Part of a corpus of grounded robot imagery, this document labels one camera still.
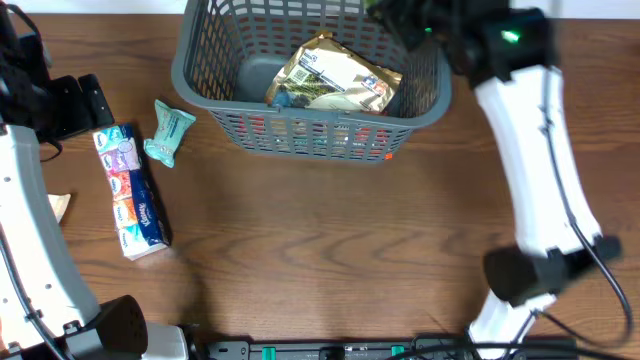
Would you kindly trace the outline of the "teal snack packet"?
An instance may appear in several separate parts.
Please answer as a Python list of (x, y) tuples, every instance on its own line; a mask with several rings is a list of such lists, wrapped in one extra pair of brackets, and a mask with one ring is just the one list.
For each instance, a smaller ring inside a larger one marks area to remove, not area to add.
[(154, 102), (158, 127), (153, 138), (145, 139), (145, 153), (168, 168), (175, 166), (175, 156), (187, 130), (196, 122), (196, 117), (185, 111), (174, 109), (160, 100)]

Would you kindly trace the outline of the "Kleenex tissue multipack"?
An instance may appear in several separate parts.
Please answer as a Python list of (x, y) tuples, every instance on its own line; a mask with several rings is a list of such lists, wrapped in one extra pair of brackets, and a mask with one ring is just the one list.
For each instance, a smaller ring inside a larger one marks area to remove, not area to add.
[(133, 127), (115, 125), (92, 134), (112, 193), (112, 210), (123, 255), (134, 261), (165, 249), (170, 241), (143, 168)]

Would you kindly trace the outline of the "grey plastic slotted basket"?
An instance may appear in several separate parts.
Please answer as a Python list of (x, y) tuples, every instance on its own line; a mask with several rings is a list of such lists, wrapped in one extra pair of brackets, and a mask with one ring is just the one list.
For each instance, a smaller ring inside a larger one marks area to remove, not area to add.
[[(325, 92), (297, 72), (295, 90), (265, 97), (277, 73), (317, 32), (368, 62), (402, 76), (381, 114), (312, 110)], [(261, 154), (378, 163), (413, 131), (439, 120), (452, 97), (451, 70), (433, 42), (409, 52), (352, 0), (189, 0), (172, 65), (172, 82), (187, 102), (208, 111), (231, 141)]]

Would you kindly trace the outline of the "gold foil food pouch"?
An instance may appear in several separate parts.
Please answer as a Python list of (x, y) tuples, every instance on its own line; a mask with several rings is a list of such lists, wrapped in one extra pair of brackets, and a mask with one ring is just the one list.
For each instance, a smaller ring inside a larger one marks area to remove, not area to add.
[(403, 75), (370, 63), (319, 32), (279, 70), (264, 101), (272, 107), (380, 114)]

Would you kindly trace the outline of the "orange spaghetti packet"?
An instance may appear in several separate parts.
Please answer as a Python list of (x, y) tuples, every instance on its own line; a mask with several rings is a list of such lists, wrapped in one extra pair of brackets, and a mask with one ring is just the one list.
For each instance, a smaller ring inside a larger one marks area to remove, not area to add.
[(331, 160), (389, 160), (406, 139), (392, 130), (342, 121), (232, 115), (224, 126), (232, 141), (246, 150)]

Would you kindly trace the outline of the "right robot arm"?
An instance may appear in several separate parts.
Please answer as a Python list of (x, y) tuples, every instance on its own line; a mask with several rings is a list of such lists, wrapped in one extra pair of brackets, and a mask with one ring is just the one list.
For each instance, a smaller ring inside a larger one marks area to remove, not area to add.
[(554, 29), (537, 7), (507, 1), (383, 0), (368, 15), (408, 50), (436, 41), (469, 83), (509, 186), (515, 243), (487, 253), (489, 293), (466, 331), (478, 359), (506, 359), (570, 284), (621, 253), (584, 195), (563, 109)]

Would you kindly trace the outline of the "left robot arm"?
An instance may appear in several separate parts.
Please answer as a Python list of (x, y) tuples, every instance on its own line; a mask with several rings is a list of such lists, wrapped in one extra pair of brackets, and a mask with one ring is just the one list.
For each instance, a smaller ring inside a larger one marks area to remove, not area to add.
[(133, 129), (116, 123), (97, 78), (51, 78), (36, 26), (1, 6), (1, 337), (10, 359), (188, 359), (177, 326), (146, 321), (129, 295), (99, 303), (69, 253), (42, 174), (40, 149), (94, 132), (111, 179), (122, 245), (146, 255), (168, 239)]

